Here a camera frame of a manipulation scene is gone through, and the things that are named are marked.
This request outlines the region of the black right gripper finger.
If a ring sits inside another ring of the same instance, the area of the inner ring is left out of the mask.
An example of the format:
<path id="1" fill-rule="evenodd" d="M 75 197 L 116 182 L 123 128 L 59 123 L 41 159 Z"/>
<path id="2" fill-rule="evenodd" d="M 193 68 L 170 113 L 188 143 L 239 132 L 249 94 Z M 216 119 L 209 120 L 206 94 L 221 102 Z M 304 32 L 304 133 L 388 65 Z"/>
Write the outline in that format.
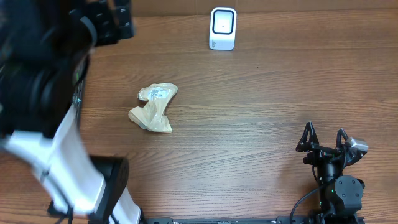
<path id="1" fill-rule="evenodd" d="M 336 149 L 340 150 L 343 146 L 342 140 L 347 141 L 348 135 L 343 128 L 339 129 L 336 136 Z"/>
<path id="2" fill-rule="evenodd" d="M 297 152 L 310 152 L 313 151 L 313 149 L 315 149 L 317 146 L 319 146 L 319 141 L 315 132 L 315 128 L 313 127 L 313 123 L 309 121 L 305 125 L 304 132 L 295 150 Z"/>

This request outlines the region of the beige snack bag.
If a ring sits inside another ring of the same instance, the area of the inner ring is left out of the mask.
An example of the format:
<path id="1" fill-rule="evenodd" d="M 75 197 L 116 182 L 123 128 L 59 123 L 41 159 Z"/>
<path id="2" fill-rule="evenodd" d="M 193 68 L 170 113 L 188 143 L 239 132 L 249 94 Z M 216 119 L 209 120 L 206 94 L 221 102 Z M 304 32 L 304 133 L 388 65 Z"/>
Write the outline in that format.
<path id="1" fill-rule="evenodd" d="M 132 108 L 128 113 L 129 119 L 142 129 L 171 133 L 172 127 L 165 115 L 165 109 L 177 92 L 178 87 L 172 83 L 154 83 L 142 88 L 137 98 L 147 103 L 143 107 Z"/>

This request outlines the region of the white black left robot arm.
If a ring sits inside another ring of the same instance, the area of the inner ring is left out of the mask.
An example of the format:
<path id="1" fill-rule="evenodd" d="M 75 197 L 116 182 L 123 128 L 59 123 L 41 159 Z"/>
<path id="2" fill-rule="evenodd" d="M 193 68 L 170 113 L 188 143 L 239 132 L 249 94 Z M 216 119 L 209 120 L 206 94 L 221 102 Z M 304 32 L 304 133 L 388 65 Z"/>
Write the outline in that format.
<path id="1" fill-rule="evenodd" d="M 1 147 L 31 166 L 59 222 L 145 222 L 127 159 L 89 155 L 78 129 L 93 49 L 133 34 L 126 0 L 1 2 Z"/>

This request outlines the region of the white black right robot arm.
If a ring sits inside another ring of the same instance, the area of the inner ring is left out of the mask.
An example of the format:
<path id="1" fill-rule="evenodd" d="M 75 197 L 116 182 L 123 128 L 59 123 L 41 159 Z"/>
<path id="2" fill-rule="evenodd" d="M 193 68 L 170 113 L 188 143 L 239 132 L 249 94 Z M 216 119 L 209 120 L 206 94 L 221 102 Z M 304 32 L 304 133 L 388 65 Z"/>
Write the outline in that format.
<path id="1" fill-rule="evenodd" d="M 358 217 L 357 212 L 362 209 L 365 184 L 361 179 L 344 175 L 343 171 L 362 159 L 368 149 L 366 141 L 349 137 L 344 129 L 338 130 L 334 148 L 321 146 L 313 123 L 308 122 L 296 151 L 307 154 L 303 163 L 312 167 L 318 187 L 296 202 L 289 222 L 299 222 L 294 217 L 297 207 L 318 192 L 320 208 L 303 217 L 301 223 L 364 223 L 364 218 Z"/>

